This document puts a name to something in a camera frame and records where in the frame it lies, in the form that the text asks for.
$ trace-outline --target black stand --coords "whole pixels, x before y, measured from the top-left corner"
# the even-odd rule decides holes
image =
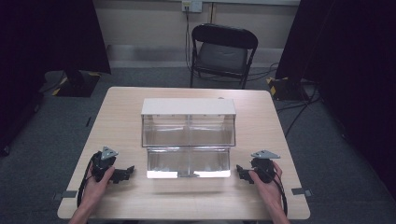
[[[74,69],[64,71],[67,75],[67,80],[61,84],[53,95],[65,97],[91,97],[96,83],[100,78],[99,75],[81,73]]]
[[[289,79],[267,79],[270,92],[278,101],[307,101],[309,100],[300,81]]]

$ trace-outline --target table top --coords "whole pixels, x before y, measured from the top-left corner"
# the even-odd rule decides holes
[[[233,99],[236,146],[230,149],[231,176],[223,178],[147,178],[148,155],[141,146],[141,109],[145,98]],[[281,157],[282,183],[289,219],[307,219],[301,183],[288,144],[267,91],[113,87],[107,92],[67,190],[78,190],[93,153],[110,147],[120,154],[115,167],[134,165],[131,178],[110,184],[92,218],[138,220],[262,220],[270,219],[254,185],[239,179],[235,165],[250,168],[250,154],[267,149]],[[76,198],[64,198],[60,218],[71,218]]]

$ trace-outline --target wall outlet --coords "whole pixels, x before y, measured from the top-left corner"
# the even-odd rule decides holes
[[[202,12],[202,1],[181,1],[181,11]]]

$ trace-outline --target wall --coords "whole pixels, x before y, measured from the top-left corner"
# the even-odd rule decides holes
[[[187,23],[180,1],[94,0],[94,4],[106,45],[185,45]],[[190,31],[212,20],[250,30],[259,38],[259,49],[283,49],[297,11],[291,5],[203,3],[202,13],[190,14]]]

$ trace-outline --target hand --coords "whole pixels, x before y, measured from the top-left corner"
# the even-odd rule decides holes
[[[282,170],[276,164],[276,162],[273,161],[273,163],[276,171],[275,181],[280,184]],[[264,202],[265,208],[269,212],[274,223],[290,223],[286,218],[285,213],[283,212],[281,194],[276,183],[274,181],[271,181],[270,183],[265,184],[260,180],[256,172],[249,171],[248,173],[253,179],[254,184],[259,191],[260,197]]]
[[[103,195],[105,194],[107,183],[110,177],[114,173],[114,166],[108,168],[101,181],[96,182],[95,178],[92,176],[92,166],[88,170],[87,184],[84,189],[84,193],[81,199],[81,205],[76,210],[69,223],[86,223],[88,217],[95,210],[96,206],[101,201]]]

